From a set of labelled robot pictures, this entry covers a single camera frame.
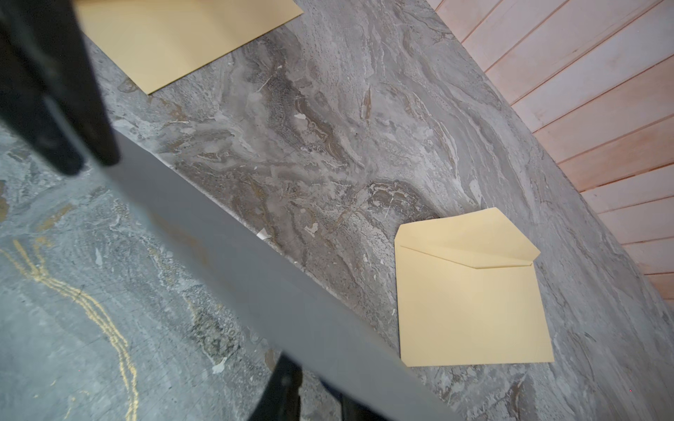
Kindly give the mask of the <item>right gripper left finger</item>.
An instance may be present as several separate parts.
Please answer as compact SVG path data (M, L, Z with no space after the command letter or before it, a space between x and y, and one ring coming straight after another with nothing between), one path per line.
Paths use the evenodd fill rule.
M249 421L300 421L302 368L281 354Z

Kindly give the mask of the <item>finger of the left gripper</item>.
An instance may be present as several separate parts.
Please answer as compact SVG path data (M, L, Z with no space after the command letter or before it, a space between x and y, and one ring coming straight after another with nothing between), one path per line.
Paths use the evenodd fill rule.
M1 120L63 175L120 162L72 2L1 3Z

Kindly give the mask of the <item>grey envelope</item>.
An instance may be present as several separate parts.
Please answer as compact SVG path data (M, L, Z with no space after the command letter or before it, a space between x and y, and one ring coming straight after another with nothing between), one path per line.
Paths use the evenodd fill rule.
M193 275L261 337L389 420L453 420L382 338L198 187L116 133L104 174Z

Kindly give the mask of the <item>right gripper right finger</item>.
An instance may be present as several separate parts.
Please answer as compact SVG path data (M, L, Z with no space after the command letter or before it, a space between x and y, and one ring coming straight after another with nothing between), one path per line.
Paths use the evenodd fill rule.
M341 394L341 405L342 421L387 421L385 417L345 394Z

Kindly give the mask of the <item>yellow envelope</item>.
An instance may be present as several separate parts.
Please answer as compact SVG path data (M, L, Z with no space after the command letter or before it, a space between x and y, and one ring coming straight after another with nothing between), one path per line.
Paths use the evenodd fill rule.
M151 94L295 19L293 1L77 1L84 33Z
M553 361L539 254L497 208L401 225L395 266L403 363Z

